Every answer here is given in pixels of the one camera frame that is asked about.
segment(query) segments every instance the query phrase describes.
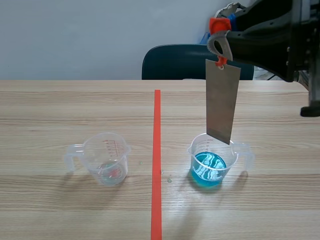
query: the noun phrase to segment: orange tape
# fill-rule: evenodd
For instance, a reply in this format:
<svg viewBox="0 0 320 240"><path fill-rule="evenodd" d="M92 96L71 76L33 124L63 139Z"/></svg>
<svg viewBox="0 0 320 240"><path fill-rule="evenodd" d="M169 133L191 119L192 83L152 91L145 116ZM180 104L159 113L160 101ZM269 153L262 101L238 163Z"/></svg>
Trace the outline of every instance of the orange tape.
<svg viewBox="0 0 320 240"><path fill-rule="evenodd" d="M161 91L154 90L151 240L162 240L161 203Z"/></svg>

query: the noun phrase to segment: metal plate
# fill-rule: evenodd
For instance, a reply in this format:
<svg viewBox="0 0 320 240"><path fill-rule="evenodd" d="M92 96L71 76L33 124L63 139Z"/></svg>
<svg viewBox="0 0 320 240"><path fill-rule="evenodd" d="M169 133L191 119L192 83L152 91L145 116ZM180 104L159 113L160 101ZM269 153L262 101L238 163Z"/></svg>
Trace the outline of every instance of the metal plate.
<svg viewBox="0 0 320 240"><path fill-rule="evenodd" d="M205 60L206 133L230 144L241 68Z"/></svg>

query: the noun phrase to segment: chair backrest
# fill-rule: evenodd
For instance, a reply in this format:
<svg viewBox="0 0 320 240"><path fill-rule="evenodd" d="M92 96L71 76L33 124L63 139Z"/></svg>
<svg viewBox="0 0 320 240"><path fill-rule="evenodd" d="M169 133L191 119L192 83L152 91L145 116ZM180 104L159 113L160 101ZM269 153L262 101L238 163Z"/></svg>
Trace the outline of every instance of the chair backrest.
<svg viewBox="0 0 320 240"><path fill-rule="evenodd" d="M156 46L148 51L142 64L143 80L206 79L206 59L218 61L218 57L206 45L178 44ZM241 68L240 80L252 80L254 66L228 61Z"/></svg>

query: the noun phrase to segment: plastic measuring cup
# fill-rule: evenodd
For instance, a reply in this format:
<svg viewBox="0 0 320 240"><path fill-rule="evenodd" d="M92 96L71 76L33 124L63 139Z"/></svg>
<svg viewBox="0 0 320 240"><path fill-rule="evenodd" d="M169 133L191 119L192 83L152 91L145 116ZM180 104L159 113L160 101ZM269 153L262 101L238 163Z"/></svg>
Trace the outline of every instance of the plastic measuring cup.
<svg viewBox="0 0 320 240"><path fill-rule="evenodd" d="M221 142L206 133L194 138L188 148L191 155L191 175L201 186L215 186L222 182L239 158L244 158L244 168L249 170L256 158L249 144Z"/></svg>
<svg viewBox="0 0 320 240"><path fill-rule="evenodd" d="M70 145L64 163L70 172L74 172L74 157L77 157L99 184L113 186L121 183L128 173L127 155L130 151L131 147L122 136L103 132L84 144Z"/></svg>

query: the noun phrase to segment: measuring cup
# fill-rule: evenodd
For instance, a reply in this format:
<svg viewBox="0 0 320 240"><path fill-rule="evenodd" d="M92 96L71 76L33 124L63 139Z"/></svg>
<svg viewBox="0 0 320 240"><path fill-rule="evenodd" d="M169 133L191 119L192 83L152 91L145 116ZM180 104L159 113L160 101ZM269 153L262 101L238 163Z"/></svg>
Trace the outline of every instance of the measuring cup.
<svg viewBox="0 0 320 240"><path fill-rule="evenodd" d="M70 172L74 172L74 157L77 157L99 184L113 186L121 183L128 173L127 155L130 151L131 147L122 136L103 132L84 144L70 145L64 163Z"/></svg>
<svg viewBox="0 0 320 240"><path fill-rule="evenodd" d="M249 170L256 158L249 144L221 142L206 133L194 138L188 148L191 155L190 172L200 186L210 187L222 182L239 158L244 158L244 168Z"/></svg>

